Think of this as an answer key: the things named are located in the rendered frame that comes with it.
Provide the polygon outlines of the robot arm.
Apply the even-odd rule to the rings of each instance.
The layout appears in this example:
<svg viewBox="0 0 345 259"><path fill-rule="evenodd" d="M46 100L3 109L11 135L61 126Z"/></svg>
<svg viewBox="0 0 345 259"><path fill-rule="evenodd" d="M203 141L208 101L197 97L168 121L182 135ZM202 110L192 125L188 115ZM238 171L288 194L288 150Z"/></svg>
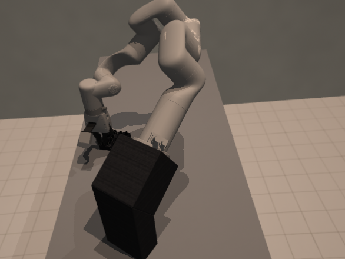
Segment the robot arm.
<svg viewBox="0 0 345 259"><path fill-rule="evenodd" d="M153 18L162 23L162 30ZM153 0L142 6L128 21L136 33L133 39L124 49L106 58L93 79L79 83L85 113L99 115L107 110L102 98L117 95L121 90L114 74L123 66L142 63L159 43L159 67L174 85L162 93L140 137L133 139L162 151L168 158L166 152L205 84L205 73L197 63L201 56L200 22L187 19L190 18L174 0Z"/></svg>

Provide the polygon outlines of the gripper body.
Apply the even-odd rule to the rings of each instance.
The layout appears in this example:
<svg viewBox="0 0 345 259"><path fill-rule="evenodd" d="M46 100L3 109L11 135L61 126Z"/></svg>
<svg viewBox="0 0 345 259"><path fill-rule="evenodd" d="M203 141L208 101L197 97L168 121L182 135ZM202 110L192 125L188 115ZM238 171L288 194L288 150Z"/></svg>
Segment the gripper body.
<svg viewBox="0 0 345 259"><path fill-rule="evenodd" d="M87 126L89 122L96 123L92 132L109 133L109 130L110 130L109 124L112 127L111 119L107 110L95 116L87 115L84 111L84 120L85 120L85 126Z"/></svg>

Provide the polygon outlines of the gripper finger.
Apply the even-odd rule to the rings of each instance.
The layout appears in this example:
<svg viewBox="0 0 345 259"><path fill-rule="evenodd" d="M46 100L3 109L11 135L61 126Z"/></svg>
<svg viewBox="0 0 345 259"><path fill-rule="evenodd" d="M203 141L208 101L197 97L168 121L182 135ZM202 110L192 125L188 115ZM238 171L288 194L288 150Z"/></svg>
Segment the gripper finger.
<svg viewBox="0 0 345 259"><path fill-rule="evenodd" d="M99 132L93 132L93 135L96 138L98 145L100 145L102 141L101 134Z"/></svg>
<svg viewBox="0 0 345 259"><path fill-rule="evenodd" d="M109 134L113 134L113 132L114 132L114 130L111 128L110 124L109 124L109 127L110 127L109 133L102 133L102 142L103 142L103 145L106 145L106 143L108 142L107 136L108 136Z"/></svg>

